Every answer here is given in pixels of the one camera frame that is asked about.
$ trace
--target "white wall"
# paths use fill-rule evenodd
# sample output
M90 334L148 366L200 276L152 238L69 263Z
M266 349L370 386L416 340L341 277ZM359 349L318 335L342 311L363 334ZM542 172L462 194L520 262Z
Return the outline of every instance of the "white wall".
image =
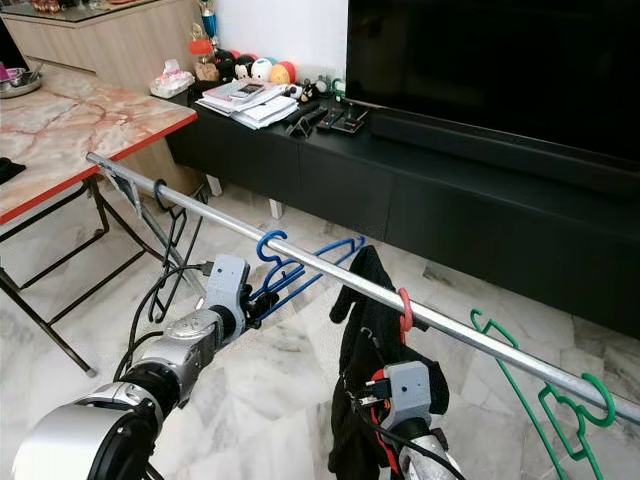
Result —
M343 77L347 11L348 0L217 0L218 36L226 49Z

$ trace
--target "metal pole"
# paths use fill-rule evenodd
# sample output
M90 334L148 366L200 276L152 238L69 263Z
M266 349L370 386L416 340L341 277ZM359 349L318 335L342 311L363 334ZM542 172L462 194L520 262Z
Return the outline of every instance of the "metal pole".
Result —
M155 218L153 218L153 215L151 215L151 213L149 212L147 207L144 205L144 203L140 202L140 199L138 198L138 191L136 189L133 189L131 185L129 185L128 183L122 184L120 182L113 181L113 184L116 188L118 188L118 190L120 190L124 194L126 199L129 200L129 202L133 205L133 208L136 210L136 212L142 218L142 220L144 220L144 222L147 224L149 229L153 232L153 234L156 236L156 238L162 244L162 246L165 249L169 250L169 255L176 262L176 265L178 266L184 265L185 262L184 262L184 259L182 258L182 255L180 255L180 252L178 252L178 250L173 245L170 244L169 239L165 235L164 230L162 229L160 224L156 221ZM97 190L97 188L95 193L96 195L100 195L100 192ZM113 216L113 218L115 218L116 221L120 224L120 226L125 230L127 230L127 233L129 234L129 236L133 237L136 243L138 243L142 248L144 248L147 252L149 252L151 255L156 257L158 260L160 261L164 260L159 253L157 253L155 250L149 247L145 242L142 241L142 239L138 237L137 234L133 232L133 230L131 230L131 227L127 225L127 223L120 217L118 212L116 212L111 205L109 205L104 199L102 199L102 203L104 204L105 208L109 210L109 213ZM195 290L196 295L198 295L201 299L203 299L206 296L207 292L205 288L198 281L198 278L196 277L195 273L191 270L187 270L186 272L184 272L183 276L187 280L187 283L191 285L191 288Z
M132 181L135 185L143 188L144 190L149 192L153 191L154 182L136 172L132 172L131 170L94 153L89 153L87 155L87 159L108 172L112 172L119 177ZM191 197L176 192L168 187L160 186L159 193L197 215L201 215L204 218L224 225L245 237L255 240L256 242L264 236L264 232L261 230L234 217L219 212L208 205L197 202ZM283 240L269 240L269 242L267 242L267 246L272 250L293 258L314 270L324 273L338 282L347 285L395 310L398 310L399 312L404 311L402 299L395 292L369 282L358 275L322 260L321 258ZM467 345L471 345L472 347L488 353L495 358L504 360L514 367L524 370L545 382L562 387L593 405L605 408L605 403L600 393L586 380L578 378L555 365L545 362L544 360L540 360L539 358L533 357L499 342L498 340L488 337L475 329L467 327L466 325L431 310L424 305L412 301L411 307L413 309L415 324L434 327L447 335L466 343ZM620 397L619 395L614 394L612 396L616 406L617 415L640 425L640 405Z

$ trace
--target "bowl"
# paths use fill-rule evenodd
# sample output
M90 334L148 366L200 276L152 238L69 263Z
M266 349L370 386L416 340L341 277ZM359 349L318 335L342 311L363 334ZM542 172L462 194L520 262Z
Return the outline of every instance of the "bowl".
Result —
M7 68L9 78L0 82L0 91L6 92L11 87L20 87L23 83L28 82L29 75L25 75L26 71L25 68Z
M41 73L38 73L35 78L32 79L31 72L23 71L18 78L14 77L11 78L11 81L5 80L4 82L0 82L0 98L20 97L39 89L41 85Z

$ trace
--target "marble floor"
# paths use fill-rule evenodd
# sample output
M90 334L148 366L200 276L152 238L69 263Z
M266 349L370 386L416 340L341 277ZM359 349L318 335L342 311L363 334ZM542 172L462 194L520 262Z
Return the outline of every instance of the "marble floor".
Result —
M140 234L154 242L118 192L105 196ZM293 208L281 220L269 215L268 200L229 186L210 204L263 229L288 232L307 250L353 232ZM158 214L165 225L166 215ZM98 220L84 197L0 246L3 267L24 281L74 244L88 238ZM190 222L187 231L192 232ZM397 287L412 298L460 322L482 309L502 323L523 350L575 374L604 379L613 391L640 402L640 342L580 318L479 281L379 241L370 241ZM75 298L135 251L122 230L113 231L90 250L29 288L25 298L45 317ZM214 224L205 224L192 260L212 260L217 253L241 255L252 265L256 285L267 271L255 245ZM149 256L127 269L58 324L58 330L98 370L86 377L19 309L0 296L1 471L10 478L20 441L34 423L56 406L110 381L126 349L129 324L159 264ZM328 319L340 286L328 279L314 284L251 331L221 351L201 375L191 401L171 414L157 442L152 464L167 479L249 480L335 478L327 471L331 448L331 394L338 375L344 325ZM187 286L180 288L170 317L194 307ZM141 331L153 328L144 322ZM450 452L467 478L552 479L557 474L496 362L433 329L412 331L411 346L441 362L451 389L449 411L434 423L448 437ZM514 375L534 411L545 419L535 394L542 382ZM554 405L569 431L575 419ZM560 453L567 478L594 478L585 462ZM640 427L616 421L608 429L588 428L588 438L605 478L638 478Z

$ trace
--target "red cable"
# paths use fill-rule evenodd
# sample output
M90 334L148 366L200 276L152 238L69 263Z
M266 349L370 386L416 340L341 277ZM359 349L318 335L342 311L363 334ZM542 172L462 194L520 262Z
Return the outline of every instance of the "red cable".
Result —
M380 369L373 374L373 377L371 377L371 380L375 382L378 380L382 380L383 378L384 378L384 370ZM373 412L373 408L371 409L371 420L373 420L373 423L378 425L378 419L376 418L376 415ZM393 450L391 450L391 448L386 443L382 441L382 437L380 437L379 432L376 432L376 438L378 439L378 443L384 450L384 453L387 455L387 459L389 460L389 466L391 467L391 470L393 470L394 473L400 475L400 468L398 467L398 463L396 462L395 453L393 452Z

